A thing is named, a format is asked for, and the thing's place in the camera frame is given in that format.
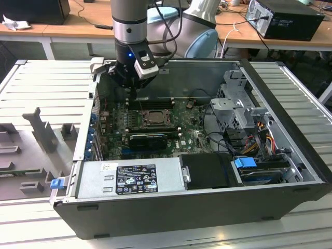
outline wooden desk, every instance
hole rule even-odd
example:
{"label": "wooden desk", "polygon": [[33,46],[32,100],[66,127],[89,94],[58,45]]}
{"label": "wooden desk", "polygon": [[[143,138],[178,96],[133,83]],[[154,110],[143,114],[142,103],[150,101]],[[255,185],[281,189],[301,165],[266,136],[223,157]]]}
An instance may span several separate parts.
{"label": "wooden desk", "polygon": [[[112,24],[110,0],[96,0],[95,3],[84,3],[77,0],[84,10],[81,16],[91,23]],[[26,42],[40,42],[43,45],[47,59],[54,60],[52,43],[85,43],[88,44],[89,54],[92,54],[91,44],[112,44],[114,33],[110,30],[97,29],[78,16],[82,9],[74,0],[69,0],[71,12],[64,25],[33,24],[32,29],[11,31],[0,25],[0,40],[15,40]],[[243,10],[247,5],[233,7],[233,10]],[[244,21],[238,13],[222,12],[216,16],[217,23],[234,23]],[[265,48],[257,33],[248,23],[237,25],[240,32],[232,32],[227,38],[227,46],[234,48]],[[232,25],[218,25],[216,27],[219,38],[224,41]],[[311,41],[270,40],[265,43],[270,49],[332,51],[332,21],[323,21]]]}
{"label": "wooden desk", "polygon": [[[84,3],[76,0],[84,10],[80,13],[89,22],[95,24],[112,25],[112,12],[110,0],[96,0],[95,3]],[[114,38],[111,30],[97,29],[83,18],[78,16],[82,9],[74,0],[69,0],[71,12],[64,25],[48,25],[43,31],[44,36],[49,37],[83,37],[83,38]]]}
{"label": "wooden desk", "polygon": [[[244,7],[245,5],[232,7],[232,10],[240,11],[243,10]],[[245,19],[238,13],[222,12],[216,16],[217,23],[243,21],[245,21]],[[240,31],[232,32],[227,38],[229,47],[264,48],[264,44],[262,44],[259,39],[257,32],[249,23],[236,25],[236,28]],[[232,29],[232,25],[217,25],[216,27],[216,31],[222,41],[224,41],[226,35]],[[332,21],[323,21],[311,41],[264,39],[264,42],[271,49],[332,51]]]}

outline computer case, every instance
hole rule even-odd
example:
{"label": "computer case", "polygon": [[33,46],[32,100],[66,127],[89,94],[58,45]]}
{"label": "computer case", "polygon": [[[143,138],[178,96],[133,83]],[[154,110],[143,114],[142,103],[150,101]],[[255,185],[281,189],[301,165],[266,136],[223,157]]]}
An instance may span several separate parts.
{"label": "computer case", "polygon": [[251,0],[246,20],[265,39],[310,41],[324,19],[322,13],[297,0]]}
{"label": "computer case", "polygon": [[69,15],[68,0],[1,0],[0,20],[3,15],[15,21],[62,25]]}

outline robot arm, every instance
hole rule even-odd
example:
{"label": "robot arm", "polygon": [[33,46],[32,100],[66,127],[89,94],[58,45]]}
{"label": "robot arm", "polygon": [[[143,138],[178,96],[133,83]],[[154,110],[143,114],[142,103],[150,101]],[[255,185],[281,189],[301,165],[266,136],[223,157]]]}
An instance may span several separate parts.
{"label": "robot arm", "polygon": [[[220,0],[193,0],[182,18],[178,17],[176,9],[161,7],[169,29],[156,8],[148,10],[148,5],[154,2],[111,1],[117,62],[108,73],[120,86],[130,89],[133,98],[136,98],[136,89],[148,85],[158,74],[159,67],[168,61],[157,56],[175,52],[185,58],[204,58],[217,41],[214,16]],[[152,21],[148,22],[148,15],[155,15],[150,18]],[[175,34],[179,34],[176,43],[172,40]]]}

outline paper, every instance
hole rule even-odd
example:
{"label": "paper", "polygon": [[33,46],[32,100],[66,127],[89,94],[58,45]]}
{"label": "paper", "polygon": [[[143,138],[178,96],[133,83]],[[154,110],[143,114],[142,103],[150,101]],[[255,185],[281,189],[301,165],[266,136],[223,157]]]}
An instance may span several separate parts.
{"label": "paper", "polygon": [[4,21],[2,22],[2,24],[10,30],[16,31],[16,30],[28,29],[31,27],[26,21],[14,21],[5,17],[5,15],[3,15],[3,17]]}

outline warning label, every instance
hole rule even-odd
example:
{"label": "warning label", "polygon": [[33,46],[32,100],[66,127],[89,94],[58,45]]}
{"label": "warning label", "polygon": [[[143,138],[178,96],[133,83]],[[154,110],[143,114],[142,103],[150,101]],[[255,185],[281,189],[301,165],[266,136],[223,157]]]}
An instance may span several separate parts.
{"label": "warning label", "polygon": [[118,195],[151,192],[158,192],[155,164],[117,167],[116,193]]}

